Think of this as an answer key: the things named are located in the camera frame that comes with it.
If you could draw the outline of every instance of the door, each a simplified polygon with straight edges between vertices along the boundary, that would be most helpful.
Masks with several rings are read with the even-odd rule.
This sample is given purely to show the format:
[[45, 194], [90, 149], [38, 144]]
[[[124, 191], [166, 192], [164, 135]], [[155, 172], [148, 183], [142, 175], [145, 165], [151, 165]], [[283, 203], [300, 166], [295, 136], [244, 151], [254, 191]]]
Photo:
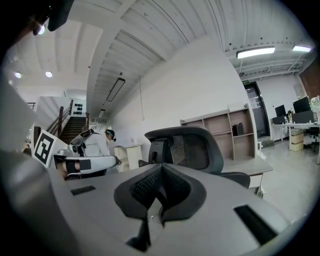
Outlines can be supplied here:
[[258, 139], [270, 136], [267, 111], [257, 83], [251, 82], [245, 85], [244, 88], [252, 107]]

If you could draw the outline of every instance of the computer monitor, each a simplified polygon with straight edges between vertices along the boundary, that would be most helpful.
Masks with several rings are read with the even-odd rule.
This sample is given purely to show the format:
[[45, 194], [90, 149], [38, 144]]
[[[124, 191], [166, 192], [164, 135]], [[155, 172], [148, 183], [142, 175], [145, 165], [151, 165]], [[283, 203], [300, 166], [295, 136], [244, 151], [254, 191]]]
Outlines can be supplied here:
[[286, 109], [285, 105], [281, 105], [275, 108], [276, 117], [285, 117], [286, 116]]
[[296, 113], [305, 112], [311, 110], [308, 97], [304, 97], [294, 101], [293, 103], [294, 111]]

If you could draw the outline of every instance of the white desk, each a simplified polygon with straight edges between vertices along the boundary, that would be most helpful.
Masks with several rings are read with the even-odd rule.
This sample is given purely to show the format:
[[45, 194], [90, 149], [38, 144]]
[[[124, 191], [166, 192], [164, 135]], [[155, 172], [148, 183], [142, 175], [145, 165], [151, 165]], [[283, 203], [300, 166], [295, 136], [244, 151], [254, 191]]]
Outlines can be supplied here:
[[142, 159], [141, 145], [114, 145], [114, 154], [122, 161], [119, 165], [120, 172], [139, 168], [138, 161]]
[[[291, 129], [292, 128], [299, 128], [299, 129], [309, 129], [311, 127], [319, 127], [320, 128], [320, 124], [316, 124], [316, 123], [283, 123], [283, 124], [272, 124], [273, 127], [279, 127], [279, 129], [282, 129], [283, 127], [288, 127], [289, 128], [289, 150], [291, 150], [291, 145], [292, 145], [292, 135], [291, 135]], [[320, 149], [319, 149], [319, 153], [318, 153], [318, 159], [316, 161], [316, 163], [319, 165], [320, 164]]]

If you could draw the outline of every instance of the person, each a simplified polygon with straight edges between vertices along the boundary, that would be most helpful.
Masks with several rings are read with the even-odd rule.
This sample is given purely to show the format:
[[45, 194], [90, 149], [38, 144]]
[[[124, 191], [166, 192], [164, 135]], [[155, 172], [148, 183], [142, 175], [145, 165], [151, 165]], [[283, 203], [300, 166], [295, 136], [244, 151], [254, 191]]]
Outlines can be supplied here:
[[84, 140], [84, 154], [86, 157], [110, 156], [110, 145], [108, 142], [116, 141], [115, 132], [110, 129], [104, 131], [105, 137], [99, 133], [93, 133]]

